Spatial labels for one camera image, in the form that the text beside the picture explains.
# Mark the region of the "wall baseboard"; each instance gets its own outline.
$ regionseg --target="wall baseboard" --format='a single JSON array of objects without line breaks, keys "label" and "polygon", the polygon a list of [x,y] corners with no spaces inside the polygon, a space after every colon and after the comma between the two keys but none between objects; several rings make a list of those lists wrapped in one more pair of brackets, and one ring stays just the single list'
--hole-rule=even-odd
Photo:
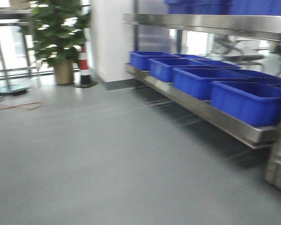
[{"label": "wall baseboard", "polygon": [[93,72],[94,79],[100,82],[107,90],[119,90],[124,88],[132,88],[135,86],[135,79],[127,79],[121,81],[105,82],[96,73]]}]

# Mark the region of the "gray floor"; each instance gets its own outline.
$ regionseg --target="gray floor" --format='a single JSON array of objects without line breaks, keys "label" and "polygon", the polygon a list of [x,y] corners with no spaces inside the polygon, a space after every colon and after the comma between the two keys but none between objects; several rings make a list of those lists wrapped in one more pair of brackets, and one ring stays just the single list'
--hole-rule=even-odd
[{"label": "gray floor", "polygon": [[281,225],[251,150],[153,90],[44,85],[0,119],[0,225]]}]

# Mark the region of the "red and white striped cone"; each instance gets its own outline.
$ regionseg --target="red and white striped cone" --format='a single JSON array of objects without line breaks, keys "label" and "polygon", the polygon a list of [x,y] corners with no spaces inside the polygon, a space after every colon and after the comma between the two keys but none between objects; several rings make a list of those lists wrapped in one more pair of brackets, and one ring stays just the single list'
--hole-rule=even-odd
[{"label": "red and white striped cone", "polygon": [[79,67],[80,67],[80,81],[75,83],[75,87],[79,88],[89,88],[96,84],[95,81],[92,81],[90,77],[90,69],[88,67],[88,57],[85,51],[85,45],[81,46],[81,52],[79,53]]}]

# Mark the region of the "orange cable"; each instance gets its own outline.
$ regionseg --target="orange cable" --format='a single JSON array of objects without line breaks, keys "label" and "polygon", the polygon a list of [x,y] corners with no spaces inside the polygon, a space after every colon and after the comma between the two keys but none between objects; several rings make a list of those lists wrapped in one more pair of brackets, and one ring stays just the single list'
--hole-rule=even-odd
[{"label": "orange cable", "polygon": [[13,108],[21,108],[25,110],[34,110],[42,107],[44,104],[43,102],[32,102],[32,103],[25,103],[25,104],[20,104],[20,105],[14,105],[14,106],[9,106],[9,105],[3,105],[0,104],[0,110],[6,110],[6,109],[13,109]]}]

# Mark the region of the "metal shelf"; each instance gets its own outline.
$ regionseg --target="metal shelf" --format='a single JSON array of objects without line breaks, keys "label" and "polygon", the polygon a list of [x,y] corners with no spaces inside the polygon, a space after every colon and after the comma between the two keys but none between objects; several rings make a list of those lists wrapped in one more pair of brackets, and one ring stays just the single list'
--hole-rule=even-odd
[{"label": "metal shelf", "polygon": [[281,16],[124,14],[134,25],[281,41]]},{"label": "metal shelf", "polygon": [[137,80],[172,99],[253,149],[272,146],[277,140],[278,130],[276,126],[252,127],[213,108],[207,102],[179,91],[172,87],[171,84],[157,80],[150,76],[147,71],[140,71],[129,64],[126,64],[126,71],[132,74]]}]

